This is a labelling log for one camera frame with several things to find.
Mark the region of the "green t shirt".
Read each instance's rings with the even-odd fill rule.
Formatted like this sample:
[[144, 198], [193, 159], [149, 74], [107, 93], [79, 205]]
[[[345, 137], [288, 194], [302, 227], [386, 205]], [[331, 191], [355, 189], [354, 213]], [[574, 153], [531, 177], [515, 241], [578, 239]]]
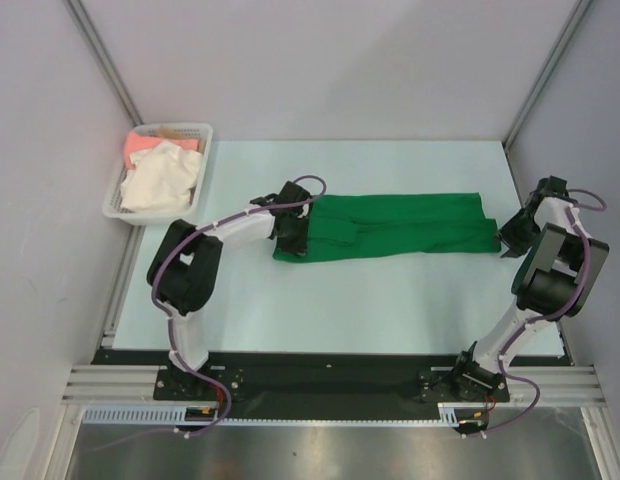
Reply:
[[408, 253], [493, 254], [497, 223], [478, 193], [326, 195], [309, 215], [306, 253], [277, 246], [273, 259], [320, 263]]

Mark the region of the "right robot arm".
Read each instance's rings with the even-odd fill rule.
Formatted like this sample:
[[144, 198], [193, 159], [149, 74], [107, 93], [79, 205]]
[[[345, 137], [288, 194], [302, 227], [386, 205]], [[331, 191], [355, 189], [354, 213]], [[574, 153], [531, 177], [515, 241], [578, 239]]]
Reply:
[[545, 177], [523, 207], [498, 231], [505, 255], [523, 259], [511, 293], [513, 303], [497, 325], [461, 352], [449, 377], [453, 395], [481, 401], [506, 386], [507, 368], [533, 338], [551, 324], [581, 311], [607, 260], [610, 247], [592, 237], [580, 220], [582, 210], [567, 181]]

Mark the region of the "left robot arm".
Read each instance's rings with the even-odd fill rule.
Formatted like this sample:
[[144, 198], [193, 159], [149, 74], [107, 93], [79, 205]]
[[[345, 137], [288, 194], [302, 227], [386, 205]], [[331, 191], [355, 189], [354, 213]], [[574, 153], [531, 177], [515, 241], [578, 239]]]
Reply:
[[412, 253], [496, 254], [495, 220], [477, 193], [313, 196], [298, 180], [218, 222], [170, 224], [147, 272], [153, 304], [168, 321], [169, 358], [180, 369], [176, 387], [197, 400], [213, 388], [229, 390], [201, 369], [208, 352], [192, 356], [177, 327], [212, 296], [222, 254], [233, 246], [272, 240], [272, 257], [288, 264], [318, 264]]

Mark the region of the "cream t shirt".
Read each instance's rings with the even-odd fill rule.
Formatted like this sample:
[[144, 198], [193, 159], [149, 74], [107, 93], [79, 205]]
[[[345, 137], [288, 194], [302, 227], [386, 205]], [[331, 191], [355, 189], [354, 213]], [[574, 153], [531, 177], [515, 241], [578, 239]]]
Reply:
[[168, 141], [131, 155], [135, 168], [121, 183], [121, 207], [132, 212], [176, 213], [188, 208], [203, 155]]

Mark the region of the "white plastic basket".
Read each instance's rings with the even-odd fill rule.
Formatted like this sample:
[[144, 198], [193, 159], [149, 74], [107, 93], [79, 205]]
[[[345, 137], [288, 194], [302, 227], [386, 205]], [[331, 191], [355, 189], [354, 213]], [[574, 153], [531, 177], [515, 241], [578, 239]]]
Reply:
[[114, 166], [103, 215], [134, 226], [195, 218], [212, 139], [212, 126], [201, 122], [133, 128]]

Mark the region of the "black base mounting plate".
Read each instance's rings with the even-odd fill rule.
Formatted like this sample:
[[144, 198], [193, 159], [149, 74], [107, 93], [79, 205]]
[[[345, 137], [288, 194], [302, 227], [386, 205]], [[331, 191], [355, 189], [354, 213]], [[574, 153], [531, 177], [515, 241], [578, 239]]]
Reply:
[[200, 372], [236, 402], [263, 394], [395, 395], [419, 400], [449, 392], [455, 401], [510, 398], [516, 374], [481, 373], [454, 355], [213, 352]]

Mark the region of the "brown t shirt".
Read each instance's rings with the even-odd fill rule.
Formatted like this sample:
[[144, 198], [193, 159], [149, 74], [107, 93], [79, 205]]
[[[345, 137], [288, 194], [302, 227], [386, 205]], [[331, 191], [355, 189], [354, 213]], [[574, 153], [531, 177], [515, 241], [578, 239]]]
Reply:
[[206, 140], [194, 134], [184, 133], [161, 125], [153, 134], [153, 137], [167, 140], [184, 150], [202, 153], [206, 147]]

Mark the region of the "pink t shirt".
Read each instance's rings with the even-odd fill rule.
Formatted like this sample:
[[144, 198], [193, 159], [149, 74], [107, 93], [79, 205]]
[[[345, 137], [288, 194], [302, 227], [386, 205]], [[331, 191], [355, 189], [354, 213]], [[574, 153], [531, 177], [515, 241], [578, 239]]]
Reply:
[[131, 161], [131, 155], [143, 150], [154, 149], [161, 142], [168, 141], [185, 150], [197, 151], [199, 148], [199, 140], [194, 138], [172, 139], [153, 136], [143, 136], [135, 132], [130, 132], [125, 140], [123, 148], [124, 165], [127, 170], [135, 168]]

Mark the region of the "right vertical aluminium post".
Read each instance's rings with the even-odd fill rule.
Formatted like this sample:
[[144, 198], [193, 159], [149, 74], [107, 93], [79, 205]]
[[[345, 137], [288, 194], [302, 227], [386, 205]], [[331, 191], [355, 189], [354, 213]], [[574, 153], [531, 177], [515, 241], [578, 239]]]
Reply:
[[558, 71], [575, 37], [595, 5], [595, 0], [579, 0], [575, 2], [567, 20], [544, 60], [539, 73], [536, 75], [529, 92], [501, 141], [506, 154], [509, 154], [517, 141], [537, 104], [543, 97], [544, 92], [549, 87], [549, 84]]

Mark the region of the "vertical aluminium post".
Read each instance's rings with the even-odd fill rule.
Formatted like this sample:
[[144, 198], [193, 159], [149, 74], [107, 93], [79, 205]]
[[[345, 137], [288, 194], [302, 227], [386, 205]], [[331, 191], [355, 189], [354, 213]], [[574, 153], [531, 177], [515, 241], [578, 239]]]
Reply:
[[549, 87], [549, 84], [558, 71], [575, 37], [595, 5], [595, 0], [579, 0], [575, 2], [567, 20], [544, 60], [539, 73], [536, 75], [529, 92], [501, 141], [506, 154], [509, 154], [517, 141], [537, 104], [543, 97], [544, 92]]
[[92, 55], [98, 69], [103, 75], [106, 84], [114, 95], [118, 105], [132, 126], [143, 123], [139, 109], [127, 88], [119, 69], [102, 39], [88, 9], [80, 0], [63, 0], [71, 19], [73, 20], [88, 51]]

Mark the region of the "left vertical aluminium post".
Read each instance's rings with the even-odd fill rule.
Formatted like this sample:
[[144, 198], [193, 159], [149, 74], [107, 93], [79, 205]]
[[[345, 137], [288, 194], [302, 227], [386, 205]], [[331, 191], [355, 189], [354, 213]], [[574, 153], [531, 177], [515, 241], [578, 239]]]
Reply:
[[71, 19], [73, 20], [88, 51], [92, 55], [98, 69], [103, 75], [106, 84], [114, 95], [118, 105], [132, 126], [143, 123], [139, 109], [127, 88], [119, 69], [102, 39], [88, 9], [80, 0], [63, 0]]

